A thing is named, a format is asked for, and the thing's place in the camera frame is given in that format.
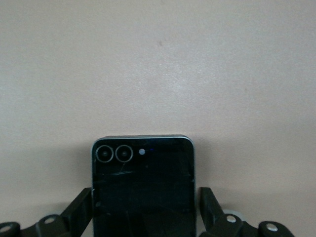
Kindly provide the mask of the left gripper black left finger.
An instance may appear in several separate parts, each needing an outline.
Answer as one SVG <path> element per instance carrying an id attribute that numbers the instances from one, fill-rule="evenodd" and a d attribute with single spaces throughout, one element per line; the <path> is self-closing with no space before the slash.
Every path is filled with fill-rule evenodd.
<path id="1" fill-rule="evenodd" d="M 84 188 L 60 214 L 41 218 L 21 229 L 17 222 L 0 224 L 2 237 L 80 237 L 92 219 L 91 188 Z"/>

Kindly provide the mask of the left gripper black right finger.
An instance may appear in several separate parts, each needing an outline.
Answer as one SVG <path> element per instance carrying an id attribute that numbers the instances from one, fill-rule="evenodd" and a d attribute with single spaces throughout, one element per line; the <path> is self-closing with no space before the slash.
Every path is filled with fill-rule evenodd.
<path id="1" fill-rule="evenodd" d="M 253 227 L 231 213 L 224 213 L 211 188 L 200 188 L 199 210 L 205 226 L 201 237 L 294 237 L 283 224 L 263 221 Z"/>

